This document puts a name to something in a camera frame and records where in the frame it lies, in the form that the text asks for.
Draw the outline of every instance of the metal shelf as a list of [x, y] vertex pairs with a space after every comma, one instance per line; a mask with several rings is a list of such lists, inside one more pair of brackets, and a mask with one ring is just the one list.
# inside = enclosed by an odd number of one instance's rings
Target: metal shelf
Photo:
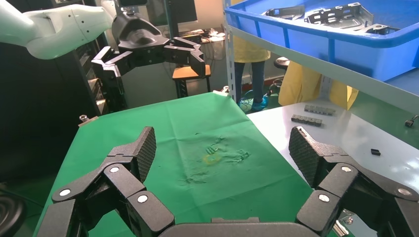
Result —
[[[224, 6], [230, 5], [230, 0], [224, 1]], [[236, 89], [234, 80], [233, 42], [231, 40], [232, 36], [235, 35], [275, 54], [284, 56], [291, 61], [309, 67], [326, 77], [336, 79], [344, 84], [356, 88], [368, 95], [387, 102], [388, 104], [394, 105], [415, 115], [419, 114], [419, 69], [404, 73], [388, 80], [387, 82], [381, 82], [342, 66], [265, 41], [259, 37], [229, 26], [227, 22], [226, 34], [227, 39], [229, 39], [226, 40], [226, 53], [228, 56], [227, 73], [229, 75], [228, 84], [230, 88], [233, 88], [233, 90], [230, 90], [231, 96], [235, 95]]]

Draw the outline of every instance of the white circular joint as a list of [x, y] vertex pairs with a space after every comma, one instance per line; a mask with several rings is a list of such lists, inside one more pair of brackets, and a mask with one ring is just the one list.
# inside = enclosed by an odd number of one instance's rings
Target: white circular joint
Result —
[[137, 201], [139, 203], [145, 203], [147, 201], [148, 197], [146, 195], [141, 195], [138, 197]]
[[401, 193], [403, 195], [406, 195], [406, 196], [412, 195], [412, 193], [409, 192], [409, 190], [406, 190], [406, 189], [398, 189], [398, 191], [399, 191], [399, 193]]
[[63, 191], [60, 192], [60, 196], [65, 196], [67, 194], [69, 194], [71, 191], [69, 189], [64, 189]]
[[324, 195], [324, 194], [320, 194], [319, 199], [322, 202], [329, 202], [330, 201], [330, 198], [328, 196]]
[[117, 172], [119, 170], [119, 168], [118, 167], [112, 167], [111, 168], [111, 170], [110, 170], [110, 172], [111, 173], [115, 173], [115, 172]]
[[347, 167], [347, 166], [342, 166], [342, 168], [341, 168], [343, 171], [345, 171], [345, 172], [352, 172], [352, 169], [351, 168], [349, 168], [349, 167]]

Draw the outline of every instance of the robotic arm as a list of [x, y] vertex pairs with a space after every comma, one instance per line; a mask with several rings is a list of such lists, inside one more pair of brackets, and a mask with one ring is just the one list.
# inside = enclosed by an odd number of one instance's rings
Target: robotic arm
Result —
[[75, 4], [21, 13], [0, 0], [0, 42], [26, 47], [36, 58], [54, 59], [112, 28], [119, 51], [107, 46], [92, 60], [110, 112], [126, 109], [122, 75], [133, 68], [170, 62], [190, 65], [198, 76], [205, 75], [201, 45], [177, 37], [167, 39], [139, 13], [116, 15], [109, 2], [103, 0], [101, 7]]
[[53, 59], [96, 39], [112, 27], [103, 7], [70, 5], [19, 12], [0, 0], [0, 42], [26, 47], [40, 59]]

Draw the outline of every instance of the black cabinet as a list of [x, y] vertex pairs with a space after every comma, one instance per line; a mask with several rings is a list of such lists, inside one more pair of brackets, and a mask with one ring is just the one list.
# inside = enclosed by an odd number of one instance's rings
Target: black cabinet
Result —
[[[21, 12], [47, 9], [55, 0], [8, 0]], [[42, 60], [26, 48], [0, 43], [0, 182], [57, 172], [78, 130], [79, 116], [99, 116], [98, 80], [91, 59], [97, 41], [57, 59]]]

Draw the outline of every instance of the white robotic arm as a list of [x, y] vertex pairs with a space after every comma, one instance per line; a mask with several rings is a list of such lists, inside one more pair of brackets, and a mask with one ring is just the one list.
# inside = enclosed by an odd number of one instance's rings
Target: white robotic arm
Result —
[[114, 13], [103, 7], [69, 5], [19, 12], [0, 0], [0, 42], [26, 47], [40, 59], [53, 59], [96, 39], [112, 27]]

